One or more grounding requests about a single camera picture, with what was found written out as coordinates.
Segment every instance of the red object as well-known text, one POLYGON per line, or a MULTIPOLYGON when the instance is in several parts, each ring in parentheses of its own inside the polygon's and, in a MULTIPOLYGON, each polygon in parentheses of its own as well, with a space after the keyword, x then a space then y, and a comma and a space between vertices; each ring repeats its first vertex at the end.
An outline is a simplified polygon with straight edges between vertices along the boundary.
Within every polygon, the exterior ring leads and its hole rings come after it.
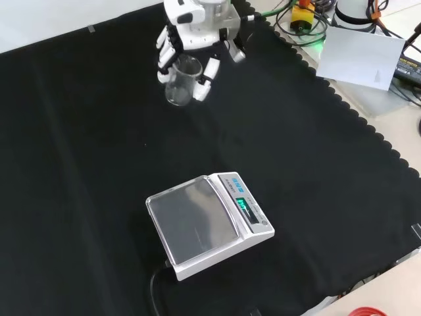
POLYGON ((372 308, 372 307, 360 307, 354 310, 349 316, 372 316, 372 315, 378 315, 378 316, 387 316, 382 311, 379 311, 378 309, 372 308))
POLYGON ((300 0, 300 6, 302 7, 308 7, 310 5, 310 0, 300 0))

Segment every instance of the white cylinder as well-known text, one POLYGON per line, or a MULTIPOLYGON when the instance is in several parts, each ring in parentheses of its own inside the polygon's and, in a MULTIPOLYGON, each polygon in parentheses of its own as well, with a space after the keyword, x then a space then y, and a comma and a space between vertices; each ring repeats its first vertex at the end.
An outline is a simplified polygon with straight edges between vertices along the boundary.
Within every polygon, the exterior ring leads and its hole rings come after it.
MULTIPOLYGON (((367 0, 337 0, 338 10, 341 11, 344 15, 349 16, 351 18, 367 18, 367 6, 367 0)), ((338 25, 343 26, 345 28, 351 28, 353 30, 361 30, 370 26, 370 23, 363 25, 346 23, 345 21, 342 21, 340 17, 338 17, 338 15, 336 14, 335 21, 338 25)))

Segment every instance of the yellow component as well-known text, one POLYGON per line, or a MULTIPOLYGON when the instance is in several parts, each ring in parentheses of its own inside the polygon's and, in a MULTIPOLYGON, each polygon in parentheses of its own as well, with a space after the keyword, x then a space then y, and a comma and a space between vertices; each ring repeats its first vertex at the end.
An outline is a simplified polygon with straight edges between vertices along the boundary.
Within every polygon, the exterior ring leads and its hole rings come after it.
MULTIPOLYGON (((310 4, 309 9, 314 11, 314 5, 310 4)), ((301 32, 302 30, 311 30, 311 26, 314 20, 314 13, 305 9, 300 9, 298 6, 294 5, 292 8, 292 17, 291 17, 291 29, 296 32, 301 32)))

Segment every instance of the black tablecloth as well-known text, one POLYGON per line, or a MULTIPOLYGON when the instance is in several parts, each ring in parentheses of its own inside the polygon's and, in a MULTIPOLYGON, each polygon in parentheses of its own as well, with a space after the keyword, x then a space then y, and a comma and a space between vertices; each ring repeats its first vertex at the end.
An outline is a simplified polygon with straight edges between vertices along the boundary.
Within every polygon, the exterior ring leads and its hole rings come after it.
POLYGON ((266 24, 242 31, 244 63, 214 48, 185 108, 157 83, 163 25, 157 5, 0 56, 2 315, 148 314, 165 255, 145 199, 202 174, 239 172, 276 235, 163 271, 168 315, 300 315, 418 245, 418 173, 266 24))

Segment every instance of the black power supply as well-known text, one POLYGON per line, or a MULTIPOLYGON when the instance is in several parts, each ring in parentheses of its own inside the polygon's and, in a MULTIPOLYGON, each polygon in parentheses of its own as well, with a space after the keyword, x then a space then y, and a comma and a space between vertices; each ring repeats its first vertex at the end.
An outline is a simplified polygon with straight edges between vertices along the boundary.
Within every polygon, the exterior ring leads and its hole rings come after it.
POLYGON ((421 88, 421 63, 401 55, 396 65, 394 77, 411 86, 421 88))
MULTIPOLYGON (((403 52, 415 42, 421 34, 421 23, 414 29, 413 35, 405 42, 403 52)), ((421 88, 421 63, 414 59, 401 55, 396 65, 394 77, 405 81, 411 86, 421 88)))

